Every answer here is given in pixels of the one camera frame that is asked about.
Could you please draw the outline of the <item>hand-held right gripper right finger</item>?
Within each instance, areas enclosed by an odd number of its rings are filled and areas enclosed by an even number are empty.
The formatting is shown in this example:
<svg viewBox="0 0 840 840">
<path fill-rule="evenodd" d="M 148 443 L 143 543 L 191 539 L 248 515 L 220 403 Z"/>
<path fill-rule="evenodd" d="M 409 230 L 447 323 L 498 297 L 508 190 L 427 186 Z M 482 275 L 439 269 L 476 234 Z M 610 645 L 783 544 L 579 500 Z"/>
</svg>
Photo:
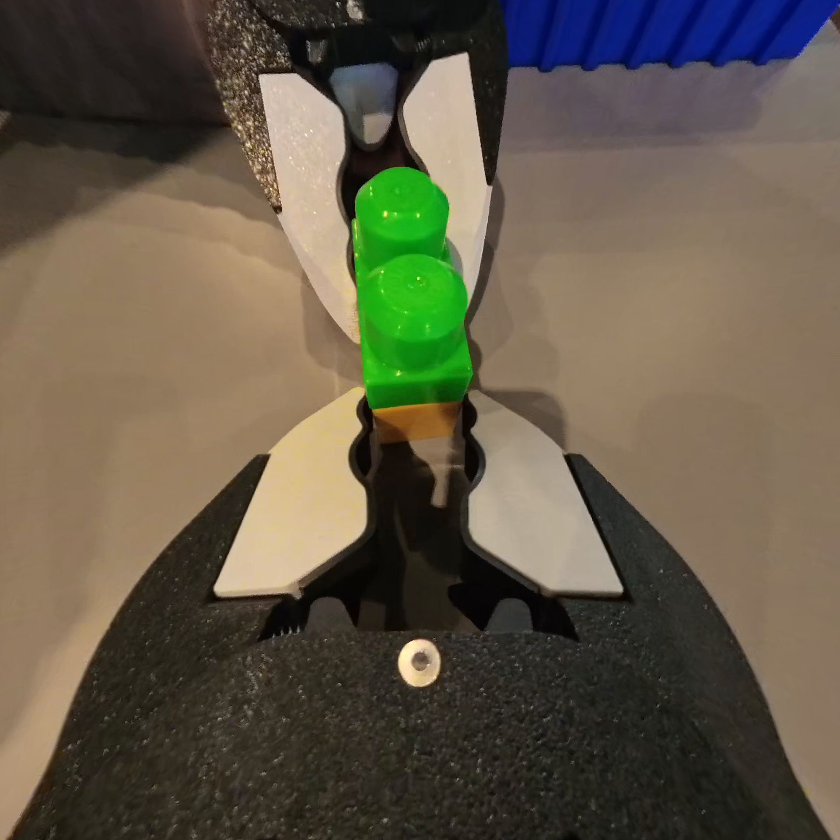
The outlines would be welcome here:
<svg viewBox="0 0 840 840">
<path fill-rule="evenodd" d="M 468 546 L 547 596 L 618 599 L 620 574 L 562 447 L 528 419 L 473 391 L 465 442 L 476 474 L 465 497 Z"/>
</svg>

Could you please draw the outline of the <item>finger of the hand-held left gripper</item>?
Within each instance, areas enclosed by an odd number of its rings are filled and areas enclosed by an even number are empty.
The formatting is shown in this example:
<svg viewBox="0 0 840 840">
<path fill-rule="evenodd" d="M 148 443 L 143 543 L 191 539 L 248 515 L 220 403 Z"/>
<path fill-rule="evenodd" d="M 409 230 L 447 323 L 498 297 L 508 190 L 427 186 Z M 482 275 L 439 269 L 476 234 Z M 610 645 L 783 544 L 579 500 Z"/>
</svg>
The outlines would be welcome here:
<svg viewBox="0 0 840 840">
<path fill-rule="evenodd" d="M 350 227 L 340 202 L 348 151 L 343 113 L 296 73 L 262 74 L 259 89 L 280 193 L 280 225 L 321 304 L 357 344 Z"/>
<path fill-rule="evenodd" d="M 447 246 L 469 301 L 479 280 L 492 192 L 472 81 L 466 52 L 433 59 L 401 110 L 407 147 L 448 198 Z"/>
</svg>

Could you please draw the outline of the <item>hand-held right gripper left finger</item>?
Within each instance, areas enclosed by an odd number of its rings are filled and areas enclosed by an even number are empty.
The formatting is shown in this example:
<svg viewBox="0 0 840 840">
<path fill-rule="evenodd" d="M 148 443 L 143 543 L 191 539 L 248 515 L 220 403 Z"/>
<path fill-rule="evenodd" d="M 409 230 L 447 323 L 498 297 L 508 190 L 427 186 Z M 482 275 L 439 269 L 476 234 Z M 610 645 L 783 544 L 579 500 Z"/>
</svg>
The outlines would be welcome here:
<svg viewBox="0 0 840 840">
<path fill-rule="evenodd" d="M 372 531 L 371 419 L 355 386 L 270 450 L 222 569 L 218 599 L 291 595 L 358 549 Z"/>
</svg>

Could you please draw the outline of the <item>yellow mega block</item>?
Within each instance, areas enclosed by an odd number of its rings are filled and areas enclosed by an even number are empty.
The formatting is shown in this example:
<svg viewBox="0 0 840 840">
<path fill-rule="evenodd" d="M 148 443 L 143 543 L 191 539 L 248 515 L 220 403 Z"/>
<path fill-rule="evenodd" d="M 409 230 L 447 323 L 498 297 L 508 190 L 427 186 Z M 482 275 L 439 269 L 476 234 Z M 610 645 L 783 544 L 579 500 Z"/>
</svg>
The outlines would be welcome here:
<svg viewBox="0 0 840 840">
<path fill-rule="evenodd" d="M 455 434 L 462 402 L 431 402 L 372 409 L 381 445 L 411 443 Z"/>
</svg>

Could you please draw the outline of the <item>green two-stud mega block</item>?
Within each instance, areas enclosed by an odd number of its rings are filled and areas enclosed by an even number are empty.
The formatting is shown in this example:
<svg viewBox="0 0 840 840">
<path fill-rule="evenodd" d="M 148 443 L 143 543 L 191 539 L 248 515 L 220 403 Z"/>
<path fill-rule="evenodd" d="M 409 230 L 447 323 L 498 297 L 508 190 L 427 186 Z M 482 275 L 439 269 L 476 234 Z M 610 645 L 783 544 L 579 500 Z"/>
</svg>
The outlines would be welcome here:
<svg viewBox="0 0 840 840">
<path fill-rule="evenodd" d="M 380 171 L 355 197 L 360 356 L 375 413 L 460 403 L 473 379 L 468 292 L 448 252 L 448 212 L 444 191 L 406 166 Z"/>
</svg>

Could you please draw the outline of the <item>blue ridged plastic bin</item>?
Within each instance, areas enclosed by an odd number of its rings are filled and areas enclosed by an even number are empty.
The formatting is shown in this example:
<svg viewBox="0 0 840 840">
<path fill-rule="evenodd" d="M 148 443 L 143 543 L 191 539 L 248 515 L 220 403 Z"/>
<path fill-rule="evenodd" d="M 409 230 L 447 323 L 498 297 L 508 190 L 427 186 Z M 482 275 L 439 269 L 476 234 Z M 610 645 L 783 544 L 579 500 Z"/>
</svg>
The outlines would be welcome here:
<svg viewBox="0 0 840 840">
<path fill-rule="evenodd" d="M 503 1 L 512 67 L 756 66 L 800 55 L 838 1 Z"/>
</svg>

